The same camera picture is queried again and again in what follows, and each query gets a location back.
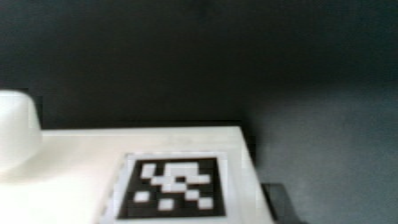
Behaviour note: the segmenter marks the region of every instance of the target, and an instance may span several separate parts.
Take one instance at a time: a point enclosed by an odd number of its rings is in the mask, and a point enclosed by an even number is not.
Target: white surface
[[[15,168],[42,148],[42,130],[31,97],[0,91],[0,172]]]
[[[228,179],[237,189],[232,214],[241,214],[243,224],[275,223],[235,127],[45,131],[42,153],[0,175],[0,223],[99,223],[125,156],[157,151],[227,154]]]

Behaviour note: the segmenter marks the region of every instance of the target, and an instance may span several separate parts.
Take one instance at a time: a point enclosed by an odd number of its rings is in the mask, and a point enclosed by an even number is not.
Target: black object
[[[164,177],[166,165],[173,163],[196,162],[200,164],[200,174],[211,175],[209,184],[189,184],[187,190],[200,190],[200,197],[209,197],[214,200],[214,208],[200,209],[198,200],[186,200],[186,192],[166,193],[163,186],[152,184],[152,180],[143,179],[143,167],[147,164],[157,165],[155,176]],[[177,177],[179,183],[187,179]],[[138,192],[150,192],[150,200],[147,202],[136,202],[134,197]],[[175,208],[170,211],[159,209],[159,203],[163,199],[175,201]],[[129,189],[123,199],[123,206],[120,212],[120,219],[134,218],[168,218],[168,217],[203,217],[203,216],[225,216],[225,199],[223,199],[223,187],[219,176],[219,165],[216,158],[202,159],[163,159],[163,160],[138,160],[134,173],[131,177]]]
[[[308,224],[301,221],[283,184],[262,184],[273,217],[280,224]]]

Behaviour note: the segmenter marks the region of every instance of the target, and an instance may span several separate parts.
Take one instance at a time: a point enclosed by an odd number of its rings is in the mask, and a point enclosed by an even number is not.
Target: black and white square pattern
[[[218,158],[136,162],[118,219],[227,216]]]

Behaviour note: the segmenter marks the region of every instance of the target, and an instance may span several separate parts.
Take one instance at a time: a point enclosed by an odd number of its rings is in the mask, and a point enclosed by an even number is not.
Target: white cylindrical object
[[[42,149],[35,101],[17,91],[0,91],[0,172],[15,168]]]

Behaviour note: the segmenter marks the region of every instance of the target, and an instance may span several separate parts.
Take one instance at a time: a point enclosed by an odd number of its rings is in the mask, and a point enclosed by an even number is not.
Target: dark gray wall
[[[395,224],[397,40],[397,1],[4,0],[0,88],[47,129],[237,121],[303,220]]]

